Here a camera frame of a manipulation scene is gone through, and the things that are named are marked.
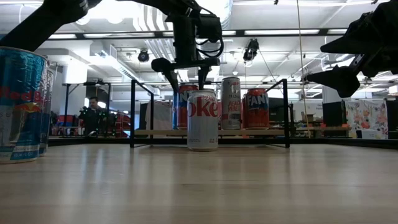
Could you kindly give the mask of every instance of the camera on ceiling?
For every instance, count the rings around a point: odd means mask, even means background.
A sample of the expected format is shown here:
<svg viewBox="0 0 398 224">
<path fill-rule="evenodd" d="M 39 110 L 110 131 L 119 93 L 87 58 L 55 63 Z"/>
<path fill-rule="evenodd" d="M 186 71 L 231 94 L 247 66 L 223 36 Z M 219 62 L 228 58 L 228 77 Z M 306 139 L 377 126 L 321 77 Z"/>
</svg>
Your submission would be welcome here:
<svg viewBox="0 0 398 224">
<path fill-rule="evenodd" d="M 246 50 L 244 51 L 243 55 L 244 63 L 252 62 L 254 58 L 257 56 L 257 51 L 259 50 L 259 48 L 260 46 L 257 39 L 251 39 L 249 41 L 248 46 L 246 47 Z"/>
<path fill-rule="evenodd" d="M 138 61 L 140 62 L 148 62 L 149 61 L 149 54 L 148 49 L 141 49 L 138 55 Z"/>
</svg>

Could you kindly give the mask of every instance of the blue and silver can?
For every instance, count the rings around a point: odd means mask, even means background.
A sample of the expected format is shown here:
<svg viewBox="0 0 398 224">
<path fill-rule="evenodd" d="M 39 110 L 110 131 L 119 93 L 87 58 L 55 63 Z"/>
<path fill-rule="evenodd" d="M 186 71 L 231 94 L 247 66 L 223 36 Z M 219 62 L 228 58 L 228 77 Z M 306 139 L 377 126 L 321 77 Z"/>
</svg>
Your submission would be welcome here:
<svg viewBox="0 0 398 224">
<path fill-rule="evenodd" d="M 177 130 L 177 105 L 178 105 L 178 93 L 174 93 L 173 97 L 173 107 L 172 107 L 172 124 L 173 130 Z"/>
<path fill-rule="evenodd" d="M 44 76 L 44 105 L 42 110 L 42 125 L 40 133 L 40 156 L 45 156 L 49 147 L 49 131 L 51 118 L 51 99 L 52 99 L 53 73 L 48 70 Z"/>
<path fill-rule="evenodd" d="M 0 47 L 0 164 L 39 156 L 47 59 Z"/>
</svg>

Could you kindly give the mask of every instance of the soda can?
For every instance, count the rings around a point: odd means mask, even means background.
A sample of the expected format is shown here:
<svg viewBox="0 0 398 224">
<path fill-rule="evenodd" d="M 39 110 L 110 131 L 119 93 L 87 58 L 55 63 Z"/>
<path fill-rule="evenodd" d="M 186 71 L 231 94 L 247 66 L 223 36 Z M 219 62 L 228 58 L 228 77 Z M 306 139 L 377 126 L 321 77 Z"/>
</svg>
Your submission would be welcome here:
<svg viewBox="0 0 398 224">
<path fill-rule="evenodd" d="M 241 109 L 242 109 L 242 128 L 245 129 L 246 128 L 246 94 L 243 95 L 242 98 L 242 103 L 241 103 Z"/>
<path fill-rule="evenodd" d="M 45 156 L 49 147 L 49 131 L 51 119 L 53 73 L 49 70 L 44 79 L 44 105 L 42 110 L 42 125 L 40 132 L 39 155 Z"/>
<path fill-rule="evenodd" d="M 196 85 L 181 85 L 177 95 L 177 128 L 187 129 L 188 98 L 192 91 L 198 90 Z"/>
<path fill-rule="evenodd" d="M 263 88 L 248 90 L 246 94 L 246 129 L 269 128 L 268 94 Z"/>
<path fill-rule="evenodd" d="M 0 164 L 39 156 L 47 59 L 0 47 Z"/>
<path fill-rule="evenodd" d="M 173 96 L 173 107 L 172 107 L 172 129 L 177 130 L 177 105 L 178 105 L 178 93 L 174 93 Z"/>
<path fill-rule="evenodd" d="M 236 77 L 221 82 L 221 128 L 241 129 L 241 81 Z"/>
<path fill-rule="evenodd" d="M 216 150 L 218 104 L 214 90 L 194 91 L 188 103 L 188 148 L 193 151 Z"/>
</svg>

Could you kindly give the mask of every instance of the wooden floor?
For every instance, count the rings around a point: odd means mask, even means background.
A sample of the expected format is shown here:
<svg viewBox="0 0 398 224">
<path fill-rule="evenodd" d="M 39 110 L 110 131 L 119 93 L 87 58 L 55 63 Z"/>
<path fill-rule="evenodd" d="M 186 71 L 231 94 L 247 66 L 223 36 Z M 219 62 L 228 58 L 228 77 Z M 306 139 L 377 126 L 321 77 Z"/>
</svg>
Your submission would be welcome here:
<svg viewBox="0 0 398 224">
<path fill-rule="evenodd" d="M 397 223 L 398 151 L 51 147 L 0 166 L 1 224 Z"/>
</svg>

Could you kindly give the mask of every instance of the person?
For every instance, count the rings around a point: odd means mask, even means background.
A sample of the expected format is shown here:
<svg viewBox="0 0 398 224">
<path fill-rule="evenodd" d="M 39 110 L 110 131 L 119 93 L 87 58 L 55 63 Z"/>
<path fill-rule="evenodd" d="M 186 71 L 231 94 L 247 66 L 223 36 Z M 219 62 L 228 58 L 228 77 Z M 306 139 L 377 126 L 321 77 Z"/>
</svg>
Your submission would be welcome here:
<svg viewBox="0 0 398 224">
<path fill-rule="evenodd" d="M 106 110 L 98 105 L 98 97 L 90 97 L 89 108 L 82 108 L 80 112 L 79 118 L 82 119 L 85 124 L 85 136 L 99 134 L 99 130 L 103 126 L 100 115 L 105 113 Z"/>
</svg>

